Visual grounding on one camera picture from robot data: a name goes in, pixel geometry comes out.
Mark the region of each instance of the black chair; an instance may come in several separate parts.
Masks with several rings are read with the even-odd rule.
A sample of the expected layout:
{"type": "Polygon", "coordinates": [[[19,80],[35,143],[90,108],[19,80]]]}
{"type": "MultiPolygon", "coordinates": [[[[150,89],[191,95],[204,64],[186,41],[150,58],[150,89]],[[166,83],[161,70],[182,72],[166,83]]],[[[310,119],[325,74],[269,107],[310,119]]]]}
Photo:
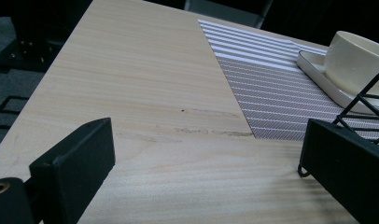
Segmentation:
{"type": "Polygon", "coordinates": [[[326,46],[339,30],[379,43],[379,0],[274,0],[260,29],[326,46]]]}
{"type": "Polygon", "coordinates": [[[46,72],[91,0],[12,0],[16,39],[0,52],[0,71],[46,72]]]}

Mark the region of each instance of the black wire rack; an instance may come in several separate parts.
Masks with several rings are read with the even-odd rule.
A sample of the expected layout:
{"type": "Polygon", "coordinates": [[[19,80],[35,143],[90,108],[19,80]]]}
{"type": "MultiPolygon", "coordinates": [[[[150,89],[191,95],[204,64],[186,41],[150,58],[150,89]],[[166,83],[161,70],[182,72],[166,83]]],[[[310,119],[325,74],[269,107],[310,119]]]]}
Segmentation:
{"type": "Polygon", "coordinates": [[[373,121],[379,121],[379,109],[374,106],[372,103],[370,103],[370,100],[378,100],[379,101],[379,95],[374,94],[368,94],[367,92],[379,81],[379,73],[370,81],[370,83],[367,84],[367,86],[353,99],[353,101],[344,109],[344,111],[338,115],[333,122],[333,124],[341,124],[346,129],[358,133],[376,133],[378,137],[372,137],[367,138],[363,137],[367,140],[370,140],[371,142],[375,143],[379,146],[379,128],[373,128],[373,127],[353,127],[354,123],[360,123],[360,122],[353,122],[353,120],[361,119],[361,120],[373,120],[373,121]],[[350,110],[355,106],[356,104],[363,103],[365,106],[367,106],[373,114],[365,115],[365,114],[353,114],[350,113],[350,110]]]}

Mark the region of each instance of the light wood tabletop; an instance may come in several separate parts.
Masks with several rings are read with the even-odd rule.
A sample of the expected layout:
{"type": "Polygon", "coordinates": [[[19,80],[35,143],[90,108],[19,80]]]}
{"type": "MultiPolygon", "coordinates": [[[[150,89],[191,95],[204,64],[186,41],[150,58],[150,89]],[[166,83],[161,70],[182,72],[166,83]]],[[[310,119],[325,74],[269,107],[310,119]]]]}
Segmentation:
{"type": "Polygon", "coordinates": [[[0,178],[110,117],[117,162],[79,223],[356,223],[299,177],[302,142],[254,137],[198,19],[279,36],[93,0],[0,145],[0,178]]]}

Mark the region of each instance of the black clamp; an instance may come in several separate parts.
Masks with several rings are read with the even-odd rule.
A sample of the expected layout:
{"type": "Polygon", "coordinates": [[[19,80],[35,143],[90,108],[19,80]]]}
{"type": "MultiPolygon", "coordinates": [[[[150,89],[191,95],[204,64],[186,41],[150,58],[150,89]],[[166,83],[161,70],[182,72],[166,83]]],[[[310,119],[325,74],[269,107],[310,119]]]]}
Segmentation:
{"type": "Polygon", "coordinates": [[[30,164],[25,183],[0,179],[0,224],[77,223],[114,165],[111,120],[80,126],[30,164]]]}

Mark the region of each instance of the black metal stand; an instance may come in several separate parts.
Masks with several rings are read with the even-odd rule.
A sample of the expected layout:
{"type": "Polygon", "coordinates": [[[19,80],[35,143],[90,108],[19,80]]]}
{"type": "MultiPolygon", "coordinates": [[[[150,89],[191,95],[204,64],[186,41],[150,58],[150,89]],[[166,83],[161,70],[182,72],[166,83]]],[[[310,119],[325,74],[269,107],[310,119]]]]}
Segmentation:
{"type": "Polygon", "coordinates": [[[8,73],[10,69],[45,73],[59,51],[59,49],[50,47],[48,53],[41,54],[39,52],[36,55],[26,55],[20,49],[17,40],[14,40],[0,52],[0,73],[8,73]]]}
{"type": "Polygon", "coordinates": [[[25,183],[0,179],[0,223],[77,223],[114,164],[111,120],[82,125],[30,164],[25,183]]]}
{"type": "Polygon", "coordinates": [[[379,100],[367,94],[378,80],[379,74],[333,123],[309,119],[298,166],[301,177],[312,175],[360,223],[379,223],[379,137],[365,139],[356,132],[379,129],[350,127],[345,120],[379,120],[379,110],[367,100],[379,100]],[[349,114],[359,102],[374,115],[349,114]]]}

